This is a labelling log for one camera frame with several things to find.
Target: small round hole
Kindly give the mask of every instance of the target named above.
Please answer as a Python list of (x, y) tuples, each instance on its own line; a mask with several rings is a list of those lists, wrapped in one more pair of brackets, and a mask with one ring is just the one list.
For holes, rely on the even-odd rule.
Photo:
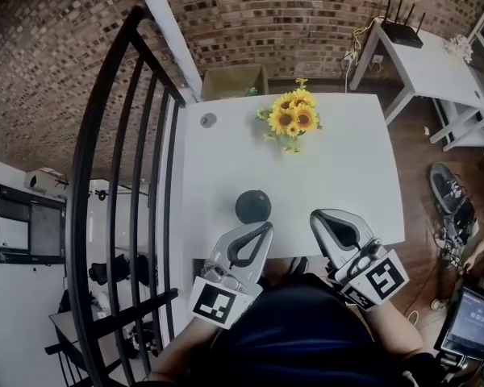
[(217, 122), (217, 116), (215, 116), (215, 114), (213, 113), (204, 114), (199, 120), (199, 123), (201, 123), (201, 126), (205, 127), (206, 129), (215, 125), (216, 122)]

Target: white flower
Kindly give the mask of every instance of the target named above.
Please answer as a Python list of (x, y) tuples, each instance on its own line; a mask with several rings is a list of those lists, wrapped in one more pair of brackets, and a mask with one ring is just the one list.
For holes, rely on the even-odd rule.
[(468, 39), (463, 35), (456, 35), (452, 39), (446, 40), (443, 43), (443, 47), (448, 53), (455, 57), (462, 58), (466, 63), (471, 61), (471, 55), (474, 52)]

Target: screen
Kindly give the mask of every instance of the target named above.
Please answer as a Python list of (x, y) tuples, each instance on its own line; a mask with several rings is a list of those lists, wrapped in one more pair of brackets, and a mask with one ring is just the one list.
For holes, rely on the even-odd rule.
[(451, 335), (484, 346), (484, 300), (464, 292)]

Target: hand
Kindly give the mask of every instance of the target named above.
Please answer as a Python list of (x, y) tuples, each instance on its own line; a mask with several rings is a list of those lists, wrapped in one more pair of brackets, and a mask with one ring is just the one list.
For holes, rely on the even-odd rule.
[(469, 273), (475, 265), (475, 260), (476, 259), (474, 256), (469, 256), (468, 258), (466, 258), (465, 262), (462, 265), (462, 271), (464, 273)]

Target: sunflower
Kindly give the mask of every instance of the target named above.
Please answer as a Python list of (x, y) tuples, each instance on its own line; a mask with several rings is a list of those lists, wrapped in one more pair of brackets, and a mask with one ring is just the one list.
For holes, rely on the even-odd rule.
[(291, 122), (289, 126), (286, 128), (286, 134), (288, 136), (297, 136), (299, 132), (299, 125), (298, 122)]
[(308, 105), (315, 107), (317, 104), (314, 97), (308, 90), (296, 89), (292, 94), (294, 95), (295, 106)]
[(291, 109), (277, 109), (267, 119), (271, 130), (279, 135), (286, 133), (287, 127), (297, 121), (295, 112)]
[(294, 101), (296, 100), (296, 96), (294, 93), (292, 94), (283, 94), (278, 99), (276, 99), (271, 107), (271, 109), (275, 112), (277, 110), (285, 110), (285, 109), (292, 109), (294, 107)]
[(296, 116), (300, 131), (311, 131), (317, 126), (317, 122), (319, 121), (318, 115), (308, 105), (298, 107), (296, 109)]

